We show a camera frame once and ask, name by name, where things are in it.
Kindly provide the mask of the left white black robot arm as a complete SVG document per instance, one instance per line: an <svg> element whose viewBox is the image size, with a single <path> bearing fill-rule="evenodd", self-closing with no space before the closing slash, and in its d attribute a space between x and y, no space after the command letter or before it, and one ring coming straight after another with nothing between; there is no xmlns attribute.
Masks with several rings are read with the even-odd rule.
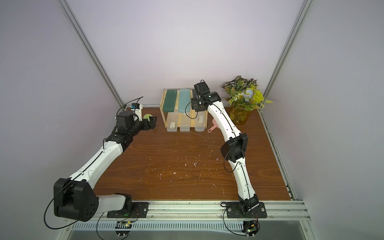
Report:
<svg viewBox="0 0 384 240"><path fill-rule="evenodd" d="M128 194L98 196L96 183L111 165L133 142L140 131L156 128L157 117L144 117L133 112L122 112L116 117L112 133L103 140L99 151L77 172L68 178L60 178L54 184L53 208L57 217L87 222L94 215L133 212L132 197Z"/></svg>

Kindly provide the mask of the light teal pencil case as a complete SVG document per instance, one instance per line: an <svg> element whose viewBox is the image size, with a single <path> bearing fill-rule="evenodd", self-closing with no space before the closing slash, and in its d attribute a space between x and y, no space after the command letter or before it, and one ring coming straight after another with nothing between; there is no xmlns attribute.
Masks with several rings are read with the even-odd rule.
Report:
<svg viewBox="0 0 384 240"><path fill-rule="evenodd" d="M180 89L179 91L179 106L178 111L180 113L188 113L191 110L191 90Z"/></svg>

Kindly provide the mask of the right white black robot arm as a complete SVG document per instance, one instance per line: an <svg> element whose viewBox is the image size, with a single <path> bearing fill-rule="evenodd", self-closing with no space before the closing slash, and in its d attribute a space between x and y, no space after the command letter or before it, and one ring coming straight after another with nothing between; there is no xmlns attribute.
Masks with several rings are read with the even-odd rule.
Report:
<svg viewBox="0 0 384 240"><path fill-rule="evenodd" d="M221 153L231 166L234 174L241 211L249 216L260 205L259 198L252 187L246 167L246 150L248 145L247 134L241 131L232 122L222 100L217 92L211 92L207 83L201 80L194 85L196 97L192 98L192 104L197 104L198 110L204 109L213 117L221 130L225 143L221 147Z"/></svg>

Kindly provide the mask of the dark grey pencil case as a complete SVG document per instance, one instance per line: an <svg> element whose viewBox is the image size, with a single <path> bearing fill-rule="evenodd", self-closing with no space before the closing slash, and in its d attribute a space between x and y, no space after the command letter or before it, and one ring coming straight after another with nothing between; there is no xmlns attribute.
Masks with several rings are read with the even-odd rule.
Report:
<svg viewBox="0 0 384 240"><path fill-rule="evenodd" d="M192 90L193 98L195 99L197 97L195 89Z"/></svg>

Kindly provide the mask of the dark green pencil case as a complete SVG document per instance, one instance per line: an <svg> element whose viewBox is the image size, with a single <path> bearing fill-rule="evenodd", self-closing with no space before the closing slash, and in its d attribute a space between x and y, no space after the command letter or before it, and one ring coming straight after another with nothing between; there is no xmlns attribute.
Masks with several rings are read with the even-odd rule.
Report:
<svg viewBox="0 0 384 240"><path fill-rule="evenodd" d="M172 113L175 110L177 90L167 90L163 104L163 112Z"/></svg>

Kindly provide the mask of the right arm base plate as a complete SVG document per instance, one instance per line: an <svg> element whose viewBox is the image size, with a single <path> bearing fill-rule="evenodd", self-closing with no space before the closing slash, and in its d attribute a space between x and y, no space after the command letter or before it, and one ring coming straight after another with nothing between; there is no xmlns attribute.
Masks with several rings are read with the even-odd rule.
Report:
<svg viewBox="0 0 384 240"><path fill-rule="evenodd" d="M268 217L267 210L263 202L259 202L259 204L251 210L248 210L240 202L221 202L220 205L226 209L226 215L230 219L266 219Z"/></svg>

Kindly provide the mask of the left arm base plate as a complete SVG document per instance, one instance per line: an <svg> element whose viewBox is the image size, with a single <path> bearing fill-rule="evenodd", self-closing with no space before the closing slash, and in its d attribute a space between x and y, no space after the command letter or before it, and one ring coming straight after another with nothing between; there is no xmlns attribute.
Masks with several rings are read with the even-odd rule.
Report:
<svg viewBox="0 0 384 240"><path fill-rule="evenodd" d="M148 202L132 202L128 207L118 211L110 211L107 213L107 218L146 218L149 210Z"/></svg>

